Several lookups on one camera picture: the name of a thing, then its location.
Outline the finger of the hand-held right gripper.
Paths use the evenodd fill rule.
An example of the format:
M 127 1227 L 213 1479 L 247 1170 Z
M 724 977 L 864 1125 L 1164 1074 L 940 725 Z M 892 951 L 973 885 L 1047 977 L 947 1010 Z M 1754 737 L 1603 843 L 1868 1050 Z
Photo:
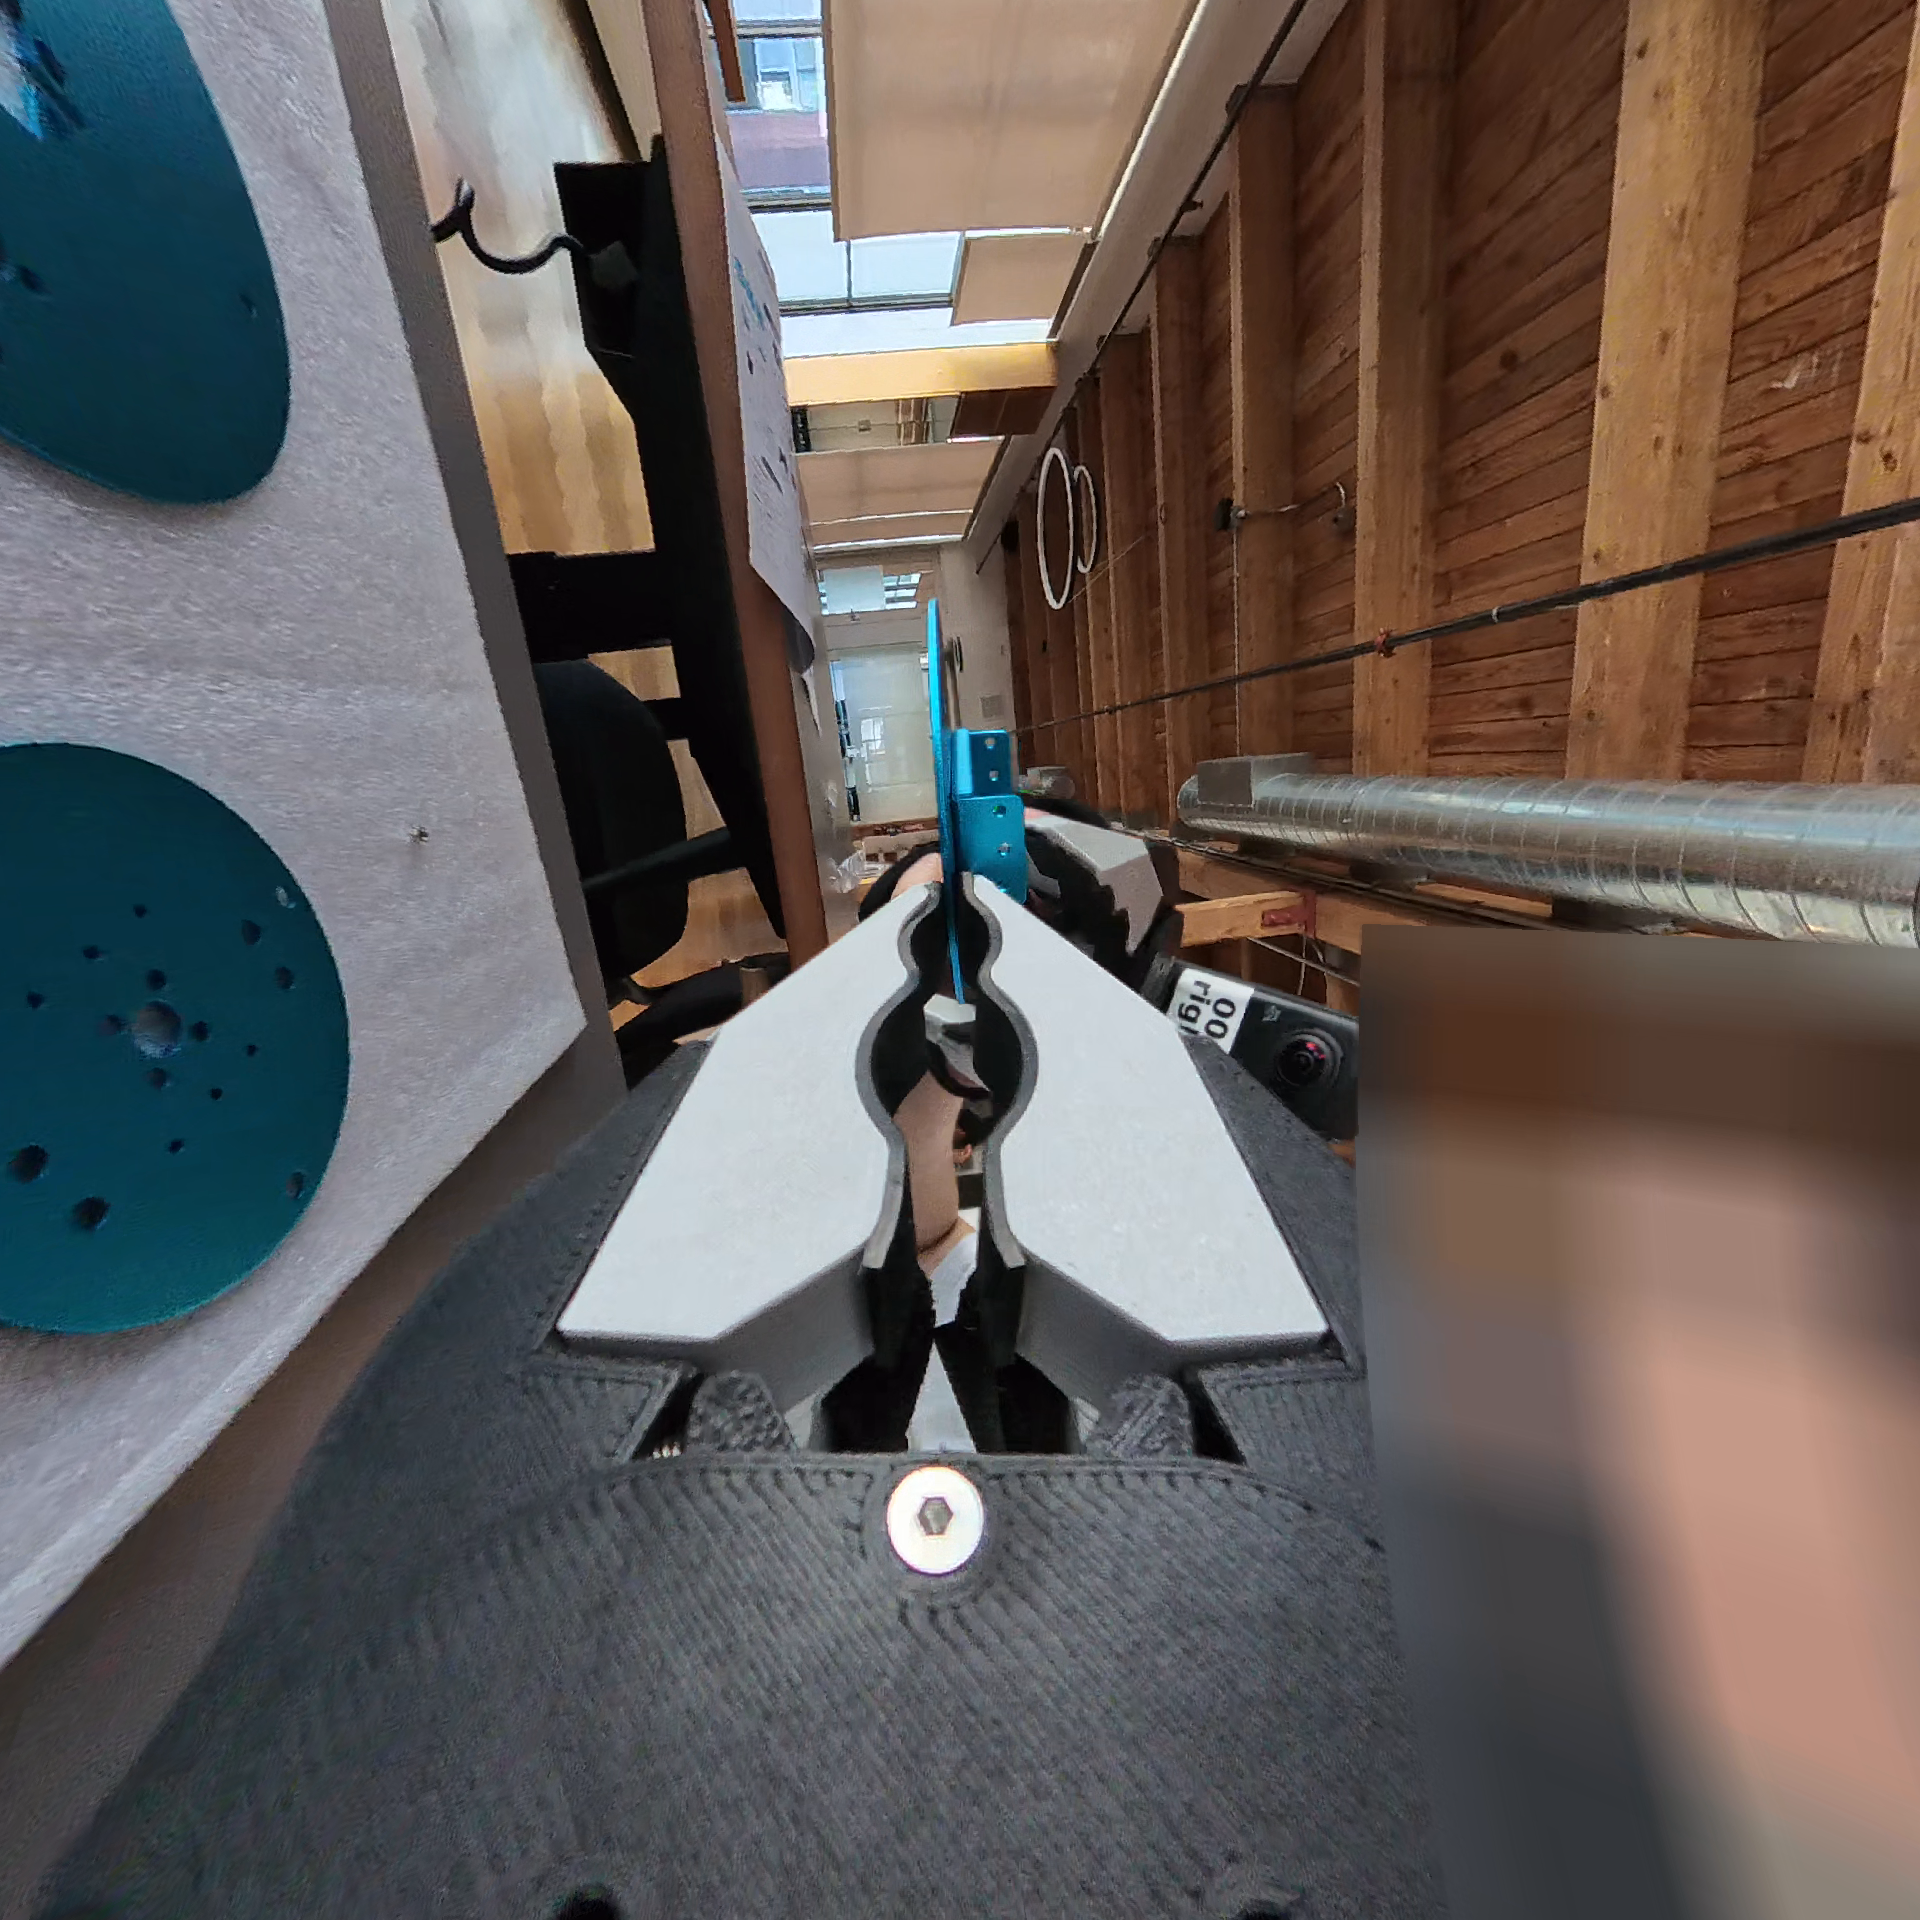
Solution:
M 1025 806 L 1027 908 L 1121 983 L 1173 951 L 1173 903 L 1145 838 L 1080 809 Z

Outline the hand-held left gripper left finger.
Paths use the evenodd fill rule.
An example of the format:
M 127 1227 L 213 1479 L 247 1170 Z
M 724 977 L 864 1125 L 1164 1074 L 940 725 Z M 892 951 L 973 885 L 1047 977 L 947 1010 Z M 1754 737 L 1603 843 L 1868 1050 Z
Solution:
M 897 1110 L 929 1071 L 948 1090 L 925 1030 L 945 932 L 941 887 L 903 879 L 716 1033 L 561 1309 L 562 1349 L 741 1371 L 825 1419 L 914 1415 L 935 1309 Z

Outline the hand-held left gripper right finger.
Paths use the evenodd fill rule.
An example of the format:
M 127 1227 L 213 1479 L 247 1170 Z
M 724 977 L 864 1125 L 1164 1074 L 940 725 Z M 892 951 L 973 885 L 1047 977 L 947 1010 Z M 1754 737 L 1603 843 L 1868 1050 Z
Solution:
M 1330 1143 L 985 879 L 984 1147 L 956 1396 L 978 1449 L 1076 1449 L 1138 1375 L 1330 1371 Z

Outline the blue square metal bracket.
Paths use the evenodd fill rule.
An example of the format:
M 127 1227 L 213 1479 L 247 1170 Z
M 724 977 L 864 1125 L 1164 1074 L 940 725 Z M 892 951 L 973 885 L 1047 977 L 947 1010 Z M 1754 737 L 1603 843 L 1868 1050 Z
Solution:
M 961 874 L 1027 900 L 1025 799 L 1010 734 L 956 726 L 947 734 L 947 825 Z

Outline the small blue perforated disc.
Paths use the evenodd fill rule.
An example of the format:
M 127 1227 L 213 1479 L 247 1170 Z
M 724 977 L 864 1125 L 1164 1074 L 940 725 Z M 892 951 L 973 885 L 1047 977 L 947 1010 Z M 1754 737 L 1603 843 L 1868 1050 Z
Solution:
M 929 647 L 929 725 L 930 725 L 930 756 L 935 781 L 935 825 L 940 834 L 941 887 L 945 887 L 945 925 L 947 925 L 947 957 L 948 957 L 948 994 L 970 1003 L 970 985 L 962 955 L 962 875 L 964 860 L 957 843 L 956 788 L 954 788 L 954 669 L 948 665 L 948 650 L 945 643 L 945 619 L 938 598 L 929 602 L 925 610 L 925 647 Z
M 3 1322 L 156 1329 L 263 1266 L 346 1125 L 328 934 L 201 786 L 3 753 Z

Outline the person's right hand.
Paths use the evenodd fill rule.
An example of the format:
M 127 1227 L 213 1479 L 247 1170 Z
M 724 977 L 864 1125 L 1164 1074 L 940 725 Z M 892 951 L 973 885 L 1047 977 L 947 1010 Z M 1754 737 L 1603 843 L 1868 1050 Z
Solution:
M 921 1270 L 929 1276 L 941 1266 L 957 1244 L 973 1235 L 962 1219 L 954 1163 L 961 1110 L 962 1098 L 948 1092 L 930 1071 L 920 1079 L 897 1110 L 914 1242 Z

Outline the black office chair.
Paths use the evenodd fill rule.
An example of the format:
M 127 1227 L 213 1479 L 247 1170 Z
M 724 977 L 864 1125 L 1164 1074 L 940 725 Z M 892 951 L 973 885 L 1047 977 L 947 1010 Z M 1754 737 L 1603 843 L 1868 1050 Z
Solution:
M 689 837 L 681 777 L 651 709 L 591 660 L 537 662 L 568 834 L 587 879 Z M 651 966 L 689 924 L 689 879 L 639 879 L 587 898 L 605 996 Z

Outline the black ceiling rod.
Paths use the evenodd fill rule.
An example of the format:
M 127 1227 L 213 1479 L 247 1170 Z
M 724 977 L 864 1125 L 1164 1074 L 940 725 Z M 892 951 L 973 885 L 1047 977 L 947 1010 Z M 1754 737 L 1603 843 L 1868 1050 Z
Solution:
M 1792 554 L 1831 546 L 1843 540 L 1851 537 L 1872 537 L 1880 532 L 1891 532 L 1919 522 L 1919 499 L 1904 495 L 1892 503 L 1848 511 L 1840 517 L 1812 522 L 1807 525 L 1791 529 L 1779 535 L 1754 537 L 1740 543 L 1717 546 L 1704 554 L 1693 554 L 1682 561 L 1669 561 L 1656 567 L 1637 567 L 1629 572 L 1618 572 L 1595 582 L 1579 582 L 1567 587 L 1562 591 L 1545 591 L 1535 595 L 1527 598 L 1511 598 L 1496 604 L 1491 607 L 1482 607 L 1468 615 L 1456 615 L 1449 619 L 1431 621 L 1421 629 L 1403 629 L 1403 630 L 1381 630 L 1369 639 L 1355 639 L 1344 647 L 1327 650 L 1319 654 L 1297 657 L 1283 662 L 1265 662 L 1244 668 L 1234 674 L 1200 679 L 1194 683 L 1185 683 L 1178 689 L 1155 689 L 1145 695 L 1137 695 L 1133 700 L 1115 702 L 1115 705 L 1100 705 L 1087 710 L 1076 710 L 1071 716 L 1057 716 L 1037 723 L 1029 723 L 1016 729 L 1016 737 L 1034 737 L 1049 729 L 1067 729 L 1083 723 L 1095 723 L 1098 717 L 1122 716 L 1138 709 L 1156 706 L 1156 705 L 1178 705 L 1192 698 L 1211 695 L 1223 689 L 1240 689 L 1260 681 L 1297 676 L 1313 673 L 1323 665 L 1344 665 L 1367 659 L 1392 659 L 1395 654 L 1415 647 L 1429 644 L 1436 639 L 1451 639 L 1466 633 L 1482 633 L 1497 626 L 1513 626 L 1522 625 L 1535 618 L 1548 618 L 1555 612 L 1567 612 L 1603 602 L 1618 598 L 1629 591 L 1643 591 L 1665 585 L 1681 585 L 1685 580 L 1705 578 L 1714 572 L 1725 569 L 1743 569 L 1752 565 L 1769 565 L 1784 561 Z

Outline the white printed poster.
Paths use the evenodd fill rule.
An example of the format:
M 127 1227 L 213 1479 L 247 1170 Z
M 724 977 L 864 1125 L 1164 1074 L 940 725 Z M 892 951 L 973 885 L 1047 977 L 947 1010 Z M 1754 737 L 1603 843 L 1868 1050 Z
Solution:
M 784 386 L 778 277 L 741 193 L 730 146 L 716 146 L 728 212 L 728 270 L 735 302 L 737 394 L 744 430 L 751 561 L 784 607 L 784 650 L 804 681 L 816 662 L 813 580 Z

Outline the white foam sheet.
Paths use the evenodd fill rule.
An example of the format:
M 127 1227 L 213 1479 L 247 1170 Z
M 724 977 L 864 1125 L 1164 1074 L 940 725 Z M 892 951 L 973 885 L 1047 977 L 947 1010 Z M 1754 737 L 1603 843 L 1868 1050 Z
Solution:
M 5 1659 L 586 1030 L 427 226 L 380 4 L 5 4 Z

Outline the large blue disc rectangular cutout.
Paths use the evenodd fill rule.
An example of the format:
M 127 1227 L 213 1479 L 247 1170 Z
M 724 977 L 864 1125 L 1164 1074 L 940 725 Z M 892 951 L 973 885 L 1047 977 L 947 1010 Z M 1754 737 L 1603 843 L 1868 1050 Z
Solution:
M 288 415 L 271 251 L 172 9 L 5 2 L 5 436 L 208 505 L 267 475 Z

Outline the silver ventilation duct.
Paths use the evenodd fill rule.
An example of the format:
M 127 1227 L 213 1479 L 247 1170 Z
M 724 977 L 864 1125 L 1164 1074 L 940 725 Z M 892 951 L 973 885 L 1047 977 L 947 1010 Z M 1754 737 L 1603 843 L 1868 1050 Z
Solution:
M 1185 825 L 1787 941 L 1913 949 L 1913 783 L 1315 775 L 1204 761 Z

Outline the black desk frame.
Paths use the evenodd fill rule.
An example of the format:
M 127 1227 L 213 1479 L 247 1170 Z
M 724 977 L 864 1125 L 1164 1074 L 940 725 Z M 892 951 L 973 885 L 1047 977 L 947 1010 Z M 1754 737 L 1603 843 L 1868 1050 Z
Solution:
M 583 879 L 586 898 L 744 871 L 784 932 L 666 148 L 564 161 L 555 180 L 586 347 L 634 423 L 653 546 L 513 555 L 513 587 L 536 665 L 591 660 L 651 709 L 689 828 Z

